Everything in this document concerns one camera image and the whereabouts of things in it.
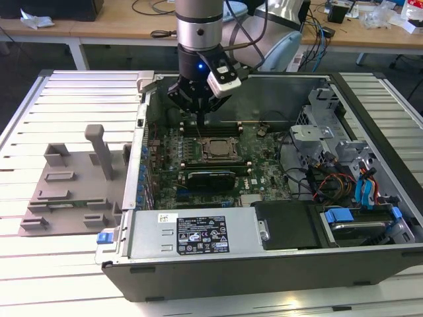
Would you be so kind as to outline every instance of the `white label sticker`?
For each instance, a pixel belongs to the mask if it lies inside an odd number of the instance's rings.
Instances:
[[[160,213],[157,215],[158,223],[175,223],[177,219],[177,213]]]

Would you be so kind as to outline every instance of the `motherboard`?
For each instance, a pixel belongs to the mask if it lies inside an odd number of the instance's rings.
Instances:
[[[196,125],[153,126],[147,165],[151,195],[138,207],[249,207],[255,201],[290,199],[276,160],[281,133],[263,135],[261,129],[259,123],[207,131]]]

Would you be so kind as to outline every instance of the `black box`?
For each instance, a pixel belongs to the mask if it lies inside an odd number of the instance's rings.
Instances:
[[[332,5],[328,14],[328,21],[341,24],[348,10],[350,10],[349,7]]]
[[[94,21],[104,0],[0,0],[1,18],[20,18],[20,9],[37,17]]]

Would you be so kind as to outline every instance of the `gray floor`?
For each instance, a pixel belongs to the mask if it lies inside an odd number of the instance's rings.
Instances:
[[[41,69],[75,69],[72,57],[61,44],[19,44],[34,60],[11,45],[8,56],[0,56],[0,131],[9,122],[22,99],[27,94]],[[85,46],[91,69],[156,69],[177,70],[178,59],[174,48]],[[395,69],[389,64],[394,55],[369,55],[363,66],[357,66],[355,53],[331,53],[323,58],[319,71],[380,72],[407,97],[415,84],[423,77],[423,59],[398,61]],[[411,104],[423,111],[423,85],[414,93]]]

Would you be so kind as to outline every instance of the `side panel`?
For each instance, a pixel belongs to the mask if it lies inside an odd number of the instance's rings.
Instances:
[[[423,262],[423,248],[151,265],[104,263],[132,302],[371,285]]]

